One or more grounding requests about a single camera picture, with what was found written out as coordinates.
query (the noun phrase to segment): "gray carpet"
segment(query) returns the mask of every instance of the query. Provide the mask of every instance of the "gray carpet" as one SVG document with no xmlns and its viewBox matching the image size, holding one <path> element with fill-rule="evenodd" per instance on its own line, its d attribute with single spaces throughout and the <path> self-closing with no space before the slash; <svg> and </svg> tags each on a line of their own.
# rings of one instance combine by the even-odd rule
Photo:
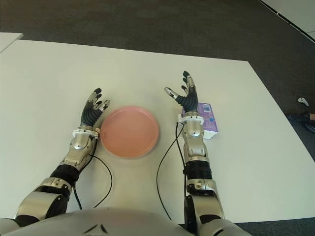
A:
<svg viewBox="0 0 315 236">
<path fill-rule="evenodd" d="M 0 30 L 26 40 L 247 60 L 284 113 L 315 112 L 315 44 L 257 0 L 0 0 L 0 13 Z M 315 135 L 293 127 L 315 159 Z M 239 225 L 315 235 L 315 218 Z"/>
</svg>

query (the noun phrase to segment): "purple box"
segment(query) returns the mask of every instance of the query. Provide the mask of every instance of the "purple box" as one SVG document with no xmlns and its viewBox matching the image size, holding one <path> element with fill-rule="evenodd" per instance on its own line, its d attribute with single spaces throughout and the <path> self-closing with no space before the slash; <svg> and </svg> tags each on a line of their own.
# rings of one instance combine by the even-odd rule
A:
<svg viewBox="0 0 315 236">
<path fill-rule="evenodd" d="M 212 112 L 211 105 L 209 103 L 198 103 L 198 113 L 199 116 L 203 117 L 203 128 L 205 130 L 205 134 L 203 136 L 204 139 L 210 139 L 214 135 L 218 133 L 218 128 L 216 124 L 215 117 Z"/>
</svg>

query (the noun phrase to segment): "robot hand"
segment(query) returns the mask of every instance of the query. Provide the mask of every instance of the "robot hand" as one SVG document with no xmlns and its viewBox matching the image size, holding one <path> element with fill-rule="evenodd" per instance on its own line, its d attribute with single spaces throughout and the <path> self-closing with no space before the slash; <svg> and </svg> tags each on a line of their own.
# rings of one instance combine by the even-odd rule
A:
<svg viewBox="0 0 315 236">
<path fill-rule="evenodd" d="M 97 88 L 88 98 L 87 103 L 82 111 L 81 125 L 93 127 L 98 118 L 102 115 L 104 110 L 109 106 L 110 100 L 104 102 L 97 100 L 102 96 L 102 90 Z"/>
<path fill-rule="evenodd" d="M 183 72 L 183 76 L 183 80 L 188 87 L 182 86 L 182 89 L 186 93 L 186 97 L 178 95 L 172 89 L 167 87 L 164 90 L 184 108 L 185 112 L 196 112 L 198 107 L 198 97 L 195 84 L 191 75 L 187 71 Z"/>
</svg>

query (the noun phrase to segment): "round plate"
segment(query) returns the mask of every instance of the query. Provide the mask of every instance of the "round plate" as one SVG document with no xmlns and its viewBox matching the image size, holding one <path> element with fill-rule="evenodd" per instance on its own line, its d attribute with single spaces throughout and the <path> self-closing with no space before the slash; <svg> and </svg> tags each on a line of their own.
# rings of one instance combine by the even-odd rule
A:
<svg viewBox="0 0 315 236">
<path fill-rule="evenodd" d="M 156 144 L 158 122 L 147 110 L 124 107 L 105 119 L 100 138 L 111 153 L 123 158 L 136 158 Z"/>
</svg>

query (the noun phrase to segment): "wire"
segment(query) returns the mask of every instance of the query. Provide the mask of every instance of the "wire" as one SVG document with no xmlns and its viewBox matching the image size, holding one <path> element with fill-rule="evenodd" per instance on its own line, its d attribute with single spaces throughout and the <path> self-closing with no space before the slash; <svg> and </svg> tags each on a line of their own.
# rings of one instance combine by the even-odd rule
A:
<svg viewBox="0 0 315 236">
<path fill-rule="evenodd" d="M 181 155 L 181 159 L 182 159 L 182 163 L 183 163 L 183 168 L 185 170 L 185 161 L 184 161 L 184 158 L 183 158 L 183 154 L 182 154 L 182 151 L 181 151 L 181 148 L 179 147 L 179 143 L 178 143 L 178 136 L 177 136 L 177 126 L 178 126 L 178 123 L 176 123 L 176 130 L 175 130 L 175 139 L 176 139 L 176 143 L 177 143 L 177 147 L 178 147 L 178 151 Z M 184 174 L 184 198 L 186 197 L 186 174 Z"/>
<path fill-rule="evenodd" d="M 95 147 L 94 147 L 94 150 L 93 150 L 93 155 L 94 155 L 94 153 L 96 151 L 96 146 L 97 146 L 97 139 L 95 140 Z M 82 170 L 79 171 L 79 174 L 89 165 L 89 163 L 92 161 L 92 158 L 93 157 L 91 157 L 90 160 L 86 163 L 86 165 L 82 168 Z M 74 193 L 75 200 L 78 203 L 79 209 L 82 210 L 82 205 L 81 205 L 80 199 L 78 197 L 78 193 L 77 193 L 77 189 L 75 187 L 75 183 L 73 184 L 73 193 Z"/>
<path fill-rule="evenodd" d="M 96 208 L 98 205 L 100 205 L 107 198 L 107 196 L 109 195 L 110 191 L 112 190 L 112 187 L 113 187 L 113 175 L 112 175 L 111 171 L 109 170 L 108 166 L 99 157 L 91 155 L 91 154 L 89 154 L 89 155 L 91 156 L 91 160 L 93 159 L 93 157 L 96 158 L 97 160 L 99 160 L 107 168 L 107 170 L 108 170 L 108 172 L 110 174 L 110 187 L 109 187 L 109 190 L 108 190 L 107 194 L 105 195 L 105 197 L 102 200 L 100 200 L 99 203 L 97 203 L 93 207 L 93 208 Z M 77 200 L 78 206 L 79 206 L 80 210 L 82 210 L 82 206 L 81 206 L 81 203 L 80 203 L 80 200 L 79 200 L 76 188 L 75 188 L 75 184 L 73 185 L 73 192 L 74 192 L 75 199 Z"/>
<path fill-rule="evenodd" d="M 112 190 L 112 186 L 113 186 L 113 176 L 112 176 L 112 173 L 111 173 L 111 171 L 109 170 L 108 166 L 107 166 L 101 159 L 99 159 L 97 156 L 94 156 L 94 155 L 93 155 L 92 157 L 96 158 L 96 159 L 99 160 L 101 163 L 103 163 L 103 165 L 107 168 L 107 170 L 108 170 L 108 172 L 109 172 L 109 174 L 110 174 L 110 187 L 109 187 L 109 190 L 108 190 L 107 194 L 105 195 L 105 197 L 104 197 L 102 200 L 100 200 L 98 204 L 96 204 L 96 205 L 94 206 L 94 208 L 96 208 L 98 205 L 100 205 L 100 204 L 107 198 L 107 196 L 109 195 L 110 191 Z"/>
<path fill-rule="evenodd" d="M 75 188 L 75 183 L 73 184 L 73 192 L 74 192 L 75 199 L 77 200 L 77 203 L 79 205 L 79 208 L 80 208 L 80 210 L 82 210 L 82 205 L 80 203 L 80 200 L 79 200 L 79 197 L 78 197 L 78 194 L 77 194 L 77 190 Z"/>
<path fill-rule="evenodd" d="M 178 123 L 176 123 L 175 133 L 177 133 L 177 128 L 178 128 Z M 164 154 L 162 160 L 160 161 L 160 163 L 159 163 L 159 165 L 158 165 L 158 169 L 157 169 L 156 184 L 157 184 L 158 198 L 159 198 L 159 200 L 160 200 L 160 202 L 161 202 L 161 204 L 162 204 L 162 206 L 163 206 L 163 209 L 164 209 L 165 213 L 167 214 L 167 216 L 168 216 L 168 218 L 169 218 L 170 220 L 172 220 L 172 219 L 171 219 L 171 217 L 169 216 L 169 214 L 168 214 L 168 212 L 167 212 L 167 210 L 166 210 L 166 208 L 165 208 L 165 206 L 164 206 L 164 203 L 163 203 L 163 201 L 162 201 L 161 195 L 160 195 L 160 193 L 159 193 L 159 189 L 158 189 L 158 173 L 159 173 L 159 169 L 160 169 L 160 167 L 161 167 L 161 164 L 162 164 L 163 160 L 165 159 L 166 155 L 168 154 L 168 151 L 172 148 L 172 146 L 173 146 L 174 143 L 176 142 L 177 138 L 180 136 L 180 134 L 181 134 L 183 128 L 184 128 L 184 126 L 182 127 L 182 129 L 181 129 L 181 131 L 179 132 L 178 136 L 176 136 L 176 139 L 172 142 L 172 144 L 171 144 L 171 145 L 169 146 L 169 148 L 167 149 L 167 151 L 166 151 L 166 153 Z"/>
<path fill-rule="evenodd" d="M 105 195 L 105 197 L 98 203 L 94 206 L 94 208 L 96 208 L 98 205 L 100 205 L 106 198 L 107 196 L 109 195 L 110 191 L 112 190 L 112 186 L 113 186 L 113 176 L 112 176 L 112 173 L 111 171 L 109 170 L 108 166 L 100 159 L 98 158 L 97 156 L 95 156 L 95 151 L 96 151 L 96 146 L 97 146 L 97 139 L 95 140 L 95 148 L 93 150 L 93 153 L 92 154 L 89 154 L 91 156 L 90 160 L 86 163 L 86 165 L 82 168 L 82 170 L 79 172 L 79 173 L 82 173 L 82 171 L 90 164 L 90 162 L 92 161 L 93 157 L 96 158 L 97 160 L 99 160 L 108 170 L 109 174 L 110 174 L 110 188 L 107 192 L 107 194 Z M 78 193 L 77 193 L 77 190 L 76 190 L 76 186 L 75 186 L 75 183 L 73 185 L 73 193 L 74 193 L 74 197 L 78 203 L 78 206 L 80 208 L 80 210 L 82 210 L 82 205 L 81 205 L 81 202 L 80 202 L 80 199 L 78 197 Z"/>
<path fill-rule="evenodd" d="M 80 172 L 79 173 L 81 173 L 88 165 L 89 165 L 89 163 L 92 161 L 92 159 L 93 159 L 93 156 L 94 156 L 94 154 L 95 154 L 95 151 L 96 151 L 96 147 L 97 147 L 97 141 L 98 141 L 98 139 L 95 139 L 95 147 L 94 147 L 94 150 L 93 150 L 93 153 L 92 153 L 92 155 L 91 154 L 89 154 L 90 156 L 91 156 L 91 159 L 86 163 L 86 165 L 82 168 L 82 170 L 80 170 Z"/>
</svg>

